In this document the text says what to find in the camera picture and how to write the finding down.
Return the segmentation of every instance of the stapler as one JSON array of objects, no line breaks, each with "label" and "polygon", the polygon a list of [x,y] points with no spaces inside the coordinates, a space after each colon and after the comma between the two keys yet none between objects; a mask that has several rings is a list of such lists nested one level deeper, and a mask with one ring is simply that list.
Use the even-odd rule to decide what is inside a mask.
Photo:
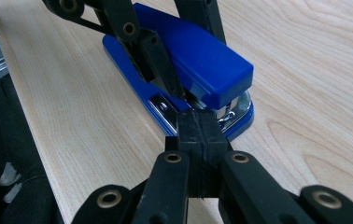
[{"label": "stapler", "polygon": [[[44,0],[56,15],[105,35],[103,45],[166,135],[177,113],[211,110],[229,140],[253,120],[253,66],[225,44],[216,1],[176,0],[177,18],[125,0]],[[100,24],[81,17],[94,8]]]}]

